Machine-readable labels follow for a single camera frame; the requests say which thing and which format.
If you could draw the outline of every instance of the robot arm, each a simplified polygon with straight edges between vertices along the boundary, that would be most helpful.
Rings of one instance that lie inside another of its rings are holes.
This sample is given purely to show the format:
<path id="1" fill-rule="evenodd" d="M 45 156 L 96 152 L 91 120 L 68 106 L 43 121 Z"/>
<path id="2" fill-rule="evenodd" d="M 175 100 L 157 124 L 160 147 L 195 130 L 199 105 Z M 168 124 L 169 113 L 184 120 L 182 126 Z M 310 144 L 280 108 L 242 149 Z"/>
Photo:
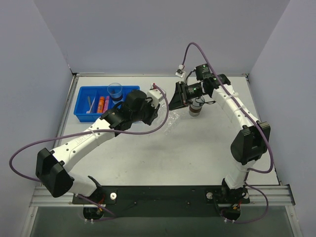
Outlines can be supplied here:
<path id="1" fill-rule="evenodd" d="M 132 91 L 125 102 L 107 110 L 86 129 L 86 135 L 51 151 L 42 149 L 38 153 L 36 176 L 55 198 L 66 192 L 91 196 L 100 185 L 91 176 L 72 174 L 72 168 L 96 147 L 118 136 L 118 133 L 107 132 L 105 129 L 125 131 L 136 121 L 151 125 L 158 116 L 162 99 L 163 96 L 157 89 L 151 89 L 147 94 L 140 90 Z"/>
<path id="2" fill-rule="evenodd" d="M 200 98 L 209 95 L 224 110 L 238 134 L 231 144 L 231 152 L 234 157 L 234 169 L 229 172 L 223 181 L 224 186 L 230 190 L 240 189 L 244 186 L 248 168 L 260 159 L 267 147 L 257 128 L 247 118 L 240 109 L 243 108 L 249 116 L 258 123 L 267 140 L 269 140 L 270 126 L 267 122 L 260 122 L 245 107 L 238 97 L 228 78 L 221 74 L 219 78 L 225 88 L 231 93 L 229 96 L 217 81 L 216 77 L 210 72 L 207 64 L 200 65 L 195 69 L 198 83 L 187 85 L 186 80 L 176 83 L 175 94 L 170 101 L 170 110 L 190 106 L 190 112 L 198 114 L 202 109 L 203 103 Z M 232 96 L 237 99 L 240 108 L 232 100 Z"/>

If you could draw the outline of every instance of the tabletop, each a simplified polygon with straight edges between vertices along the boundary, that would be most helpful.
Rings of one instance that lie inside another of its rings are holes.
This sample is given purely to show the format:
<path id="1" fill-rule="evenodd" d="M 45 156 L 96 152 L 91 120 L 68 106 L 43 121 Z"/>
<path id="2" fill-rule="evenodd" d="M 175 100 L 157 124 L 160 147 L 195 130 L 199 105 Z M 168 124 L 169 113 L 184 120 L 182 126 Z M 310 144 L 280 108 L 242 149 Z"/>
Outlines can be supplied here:
<path id="1" fill-rule="evenodd" d="M 243 77 L 229 77 L 244 105 L 257 116 L 248 82 Z M 81 123 L 73 114 L 81 86 L 138 85 L 145 93 L 155 82 L 171 100 L 177 77 L 79 77 L 74 99 L 67 117 L 64 135 L 84 131 L 91 123 Z M 196 79 L 189 78 L 189 84 Z M 165 108 L 153 125 L 142 122 L 132 125 L 129 131 L 147 131 L 159 126 Z M 101 185 L 221 185 L 223 178 L 234 165 L 230 145 L 238 131 L 224 111 L 215 103 L 205 104 L 198 117 L 191 117 L 188 108 L 172 111 L 167 124 L 148 135 L 121 134 L 86 155 L 72 169 L 73 173 L 91 175 Z M 262 155 L 254 168 L 267 170 L 268 153 Z M 248 184 L 278 185 L 277 174 L 250 172 Z"/>

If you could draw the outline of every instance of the mounting bolt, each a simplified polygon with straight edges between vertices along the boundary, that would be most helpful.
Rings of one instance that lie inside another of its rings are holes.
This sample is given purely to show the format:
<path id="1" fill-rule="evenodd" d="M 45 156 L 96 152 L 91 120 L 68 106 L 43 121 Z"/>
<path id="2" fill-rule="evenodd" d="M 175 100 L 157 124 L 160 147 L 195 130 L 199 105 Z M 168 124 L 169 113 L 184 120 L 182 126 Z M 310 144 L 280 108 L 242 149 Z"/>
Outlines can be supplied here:
<path id="1" fill-rule="evenodd" d="M 110 199 L 111 199 L 111 200 L 117 199 L 117 194 L 116 194 L 116 193 L 111 193 L 111 194 L 110 194 Z"/>
<path id="2" fill-rule="evenodd" d="M 206 197 L 207 199 L 213 199 L 213 193 L 207 193 Z"/>

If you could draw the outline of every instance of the plastic cup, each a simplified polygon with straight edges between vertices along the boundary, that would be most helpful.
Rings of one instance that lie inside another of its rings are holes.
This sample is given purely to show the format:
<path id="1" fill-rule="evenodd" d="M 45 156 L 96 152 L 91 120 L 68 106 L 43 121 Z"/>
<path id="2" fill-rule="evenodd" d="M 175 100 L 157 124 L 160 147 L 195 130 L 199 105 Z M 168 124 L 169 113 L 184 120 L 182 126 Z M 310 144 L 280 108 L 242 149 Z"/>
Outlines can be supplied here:
<path id="1" fill-rule="evenodd" d="M 123 87 L 119 83 L 112 83 L 108 86 L 108 93 L 114 104 L 123 100 L 122 89 Z"/>

